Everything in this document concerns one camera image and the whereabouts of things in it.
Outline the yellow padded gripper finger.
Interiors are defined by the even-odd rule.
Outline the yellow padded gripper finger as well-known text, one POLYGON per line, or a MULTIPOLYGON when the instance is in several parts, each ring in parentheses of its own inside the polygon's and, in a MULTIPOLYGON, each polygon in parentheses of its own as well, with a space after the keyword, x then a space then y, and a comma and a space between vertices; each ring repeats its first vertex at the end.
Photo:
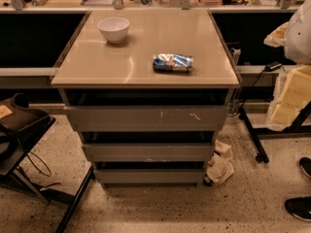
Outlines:
POLYGON ((285 35, 287 27, 287 22, 281 24, 265 37, 263 43, 273 48, 283 47, 285 45, 285 35))
POLYGON ((300 111, 311 101, 311 66, 303 65, 291 70, 276 100, 271 121, 291 125, 300 111))

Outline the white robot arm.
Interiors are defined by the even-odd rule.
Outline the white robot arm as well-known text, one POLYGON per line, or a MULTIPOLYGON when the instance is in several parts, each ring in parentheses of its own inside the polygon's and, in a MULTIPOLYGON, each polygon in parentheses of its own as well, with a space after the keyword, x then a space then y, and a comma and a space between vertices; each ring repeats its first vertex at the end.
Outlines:
POLYGON ((290 126, 311 101, 311 0, 305 0, 288 22, 265 37, 273 48, 283 47, 287 59, 297 66, 277 78, 267 124, 274 130, 290 126))

